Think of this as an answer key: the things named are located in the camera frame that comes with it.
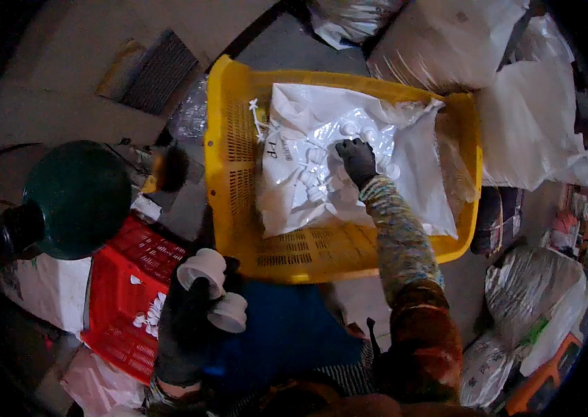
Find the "transparent plastic bag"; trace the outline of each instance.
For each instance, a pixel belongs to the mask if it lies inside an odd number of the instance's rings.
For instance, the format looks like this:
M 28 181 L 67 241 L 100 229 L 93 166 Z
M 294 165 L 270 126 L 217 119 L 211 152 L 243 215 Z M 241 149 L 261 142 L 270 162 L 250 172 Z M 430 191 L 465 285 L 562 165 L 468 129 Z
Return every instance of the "transparent plastic bag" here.
M 546 13 L 528 22 L 525 32 L 514 51 L 515 61 L 544 61 L 557 58 L 575 61 L 572 49 L 558 30 L 553 18 Z
M 498 335 L 489 332 L 463 353 L 461 395 L 464 407 L 486 407 L 505 386 L 515 353 Z
M 335 49 L 351 48 L 343 39 L 362 43 L 386 25 L 408 0 L 315 0 L 313 29 Z
M 463 210 L 465 203 L 473 203 L 479 199 L 479 190 L 474 187 L 472 175 L 463 162 L 458 141 L 448 133 L 449 127 L 445 115 L 440 114 L 435 123 L 435 135 L 440 155 L 442 183 L 454 221 L 458 221 L 458 214 Z
M 208 116 L 208 74 L 202 75 L 192 85 L 187 96 L 166 124 L 166 129 L 177 142 L 201 145 L 206 134 Z
M 582 277 L 581 264 L 567 256 L 542 247 L 517 247 L 502 267 L 491 266 L 486 273 L 486 304 L 498 333 L 512 348 L 528 345 L 533 325 L 550 321 L 556 303 Z

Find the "metal grate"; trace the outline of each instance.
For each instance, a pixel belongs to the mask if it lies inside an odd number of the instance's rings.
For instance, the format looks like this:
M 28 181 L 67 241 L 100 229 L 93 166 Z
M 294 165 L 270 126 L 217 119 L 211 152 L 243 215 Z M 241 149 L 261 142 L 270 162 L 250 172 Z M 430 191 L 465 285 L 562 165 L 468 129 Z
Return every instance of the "metal grate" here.
M 169 97 L 197 65 L 197 58 L 169 29 L 144 55 L 121 103 L 146 113 L 160 115 Z

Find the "dark green object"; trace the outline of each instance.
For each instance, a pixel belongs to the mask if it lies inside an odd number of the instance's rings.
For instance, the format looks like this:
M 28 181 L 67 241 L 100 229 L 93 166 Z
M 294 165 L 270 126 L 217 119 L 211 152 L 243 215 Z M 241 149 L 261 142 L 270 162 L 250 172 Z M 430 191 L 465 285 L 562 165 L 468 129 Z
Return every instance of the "dark green object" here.
M 58 259 L 95 253 L 129 214 L 131 183 L 123 163 L 103 145 L 75 141 L 54 148 L 30 172 L 23 203 L 44 216 L 43 252 Z

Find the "white sack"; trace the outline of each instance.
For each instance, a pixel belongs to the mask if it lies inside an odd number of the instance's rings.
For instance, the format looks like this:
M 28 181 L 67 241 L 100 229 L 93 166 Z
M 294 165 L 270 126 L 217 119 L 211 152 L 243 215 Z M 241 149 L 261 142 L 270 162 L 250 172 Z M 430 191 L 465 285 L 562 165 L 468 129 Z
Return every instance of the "white sack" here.
M 440 170 L 435 139 L 435 116 L 426 113 L 398 132 L 391 162 L 400 167 L 394 182 L 428 235 L 458 238 Z
M 264 237 L 288 233 L 311 222 L 374 225 L 364 204 L 356 201 L 358 190 L 344 172 L 342 161 L 333 156 L 337 155 L 335 144 L 351 138 L 340 134 L 340 128 L 348 121 L 379 133 L 371 140 L 376 160 L 378 164 L 386 161 L 398 165 L 398 190 L 419 220 L 428 224 L 427 231 L 456 236 L 435 151 L 434 117 L 442 105 L 433 100 L 427 106 L 393 106 L 348 89 L 274 84 L 273 127 L 264 143 L 262 175 L 256 187 Z M 315 148 L 326 152 L 323 163 L 303 167 L 308 161 L 308 150 Z M 328 198 L 317 202 L 308 199 L 308 188 L 300 180 L 302 171 L 313 172 L 320 186 L 326 184 L 321 188 L 328 191 Z M 353 194 L 353 201 L 342 200 L 344 192 Z
M 585 288 L 586 277 L 581 272 L 579 280 L 567 290 L 548 314 L 548 324 L 521 363 L 520 371 L 523 376 L 530 376 L 558 351 L 585 307 Z
M 67 394 L 86 417 L 101 417 L 115 406 L 138 408 L 145 398 L 144 386 L 81 346 L 60 380 Z
M 532 191 L 557 175 L 581 175 L 578 182 L 588 183 L 588 151 L 582 136 L 574 134 L 571 65 L 556 60 L 507 65 L 476 97 L 484 186 Z
M 530 19 L 514 50 L 516 61 L 545 61 L 560 59 L 575 61 L 572 49 L 558 30 L 553 18 L 546 13 Z
M 477 339 L 463 353 L 460 403 L 464 407 L 486 407 L 505 386 L 515 354 L 492 332 Z
M 528 0 L 426 0 L 407 6 L 368 59 L 373 77 L 436 93 L 490 84 Z
M 17 260 L 0 272 L 0 291 L 53 326 L 83 330 L 91 258 L 60 260 L 46 254 Z
M 404 0 L 315 0 L 309 6 L 315 33 L 335 49 L 343 39 L 361 43 L 375 35 Z
M 520 246 L 486 272 L 485 295 L 495 328 L 514 348 L 583 275 L 581 264 L 542 247 Z

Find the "pink plastic bag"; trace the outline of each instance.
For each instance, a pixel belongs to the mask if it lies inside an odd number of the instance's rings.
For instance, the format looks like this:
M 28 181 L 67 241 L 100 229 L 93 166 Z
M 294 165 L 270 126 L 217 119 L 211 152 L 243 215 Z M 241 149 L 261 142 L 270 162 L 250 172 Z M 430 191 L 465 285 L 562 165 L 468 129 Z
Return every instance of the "pink plastic bag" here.
M 92 350 L 81 346 L 60 380 L 86 417 L 101 417 L 116 405 L 140 407 L 144 386 L 123 371 L 106 363 Z

